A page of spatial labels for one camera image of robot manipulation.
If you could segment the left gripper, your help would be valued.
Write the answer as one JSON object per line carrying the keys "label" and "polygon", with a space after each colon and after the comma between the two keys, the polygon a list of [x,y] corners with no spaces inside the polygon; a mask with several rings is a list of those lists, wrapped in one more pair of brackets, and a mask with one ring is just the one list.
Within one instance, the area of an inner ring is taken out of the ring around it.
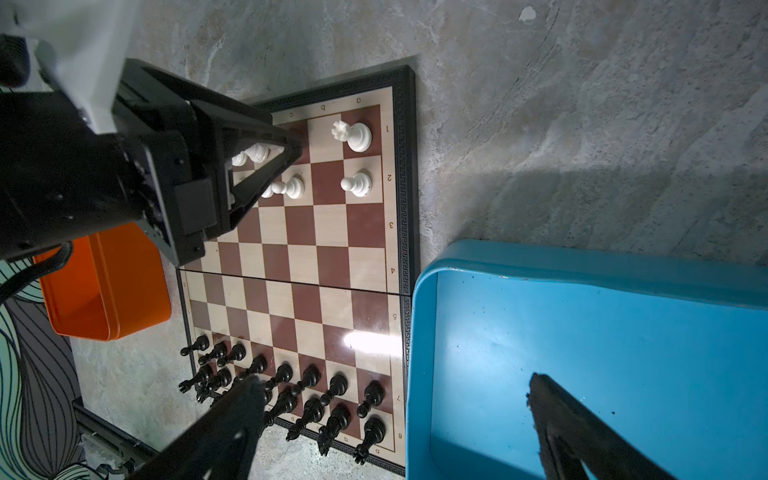
{"label": "left gripper", "polygon": [[138,59],[125,63],[113,115],[142,177],[139,225],[176,266],[234,230],[303,153],[270,113]]}

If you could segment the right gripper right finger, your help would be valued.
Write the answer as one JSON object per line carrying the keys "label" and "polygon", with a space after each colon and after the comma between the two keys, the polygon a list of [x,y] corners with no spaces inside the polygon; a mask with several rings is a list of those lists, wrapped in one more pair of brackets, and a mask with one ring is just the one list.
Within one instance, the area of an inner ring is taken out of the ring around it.
{"label": "right gripper right finger", "polygon": [[532,375],[527,404],[548,479],[670,479],[546,374]]}

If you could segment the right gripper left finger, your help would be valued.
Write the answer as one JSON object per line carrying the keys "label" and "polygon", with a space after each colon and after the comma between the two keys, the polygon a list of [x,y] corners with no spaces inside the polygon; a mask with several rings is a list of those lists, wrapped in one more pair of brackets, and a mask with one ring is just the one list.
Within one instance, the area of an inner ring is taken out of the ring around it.
{"label": "right gripper left finger", "polygon": [[250,375],[132,479],[246,479],[263,428],[264,383]]}

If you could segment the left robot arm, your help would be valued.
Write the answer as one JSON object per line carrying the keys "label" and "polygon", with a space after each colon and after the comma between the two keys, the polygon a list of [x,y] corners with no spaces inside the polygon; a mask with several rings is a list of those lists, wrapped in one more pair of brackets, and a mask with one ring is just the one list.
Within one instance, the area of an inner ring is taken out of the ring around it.
{"label": "left robot arm", "polygon": [[269,113],[131,59],[136,1],[1,5],[1,256],[135,223],[178,266],[301,155]]}

